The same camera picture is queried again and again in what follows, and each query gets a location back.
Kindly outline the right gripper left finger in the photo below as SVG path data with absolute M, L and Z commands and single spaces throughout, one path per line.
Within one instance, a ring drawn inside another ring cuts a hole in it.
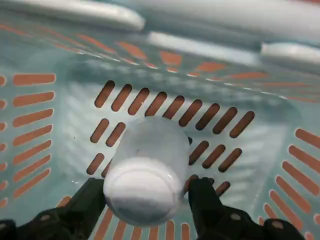
M 2 240 L 87 240 L 105 208 L 104 179 L 89 178 L 68 203 L 40 212 L 17 226 L 12 219 L 0 221 Z

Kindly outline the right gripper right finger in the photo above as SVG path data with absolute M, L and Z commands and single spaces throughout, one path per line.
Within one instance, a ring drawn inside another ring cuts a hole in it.
M 288 221 L 269 218 L 259 225 L 245 211 L 222 204 L 212 178 L 191 178 L 187 193 L 198 240 L 304 239 Z

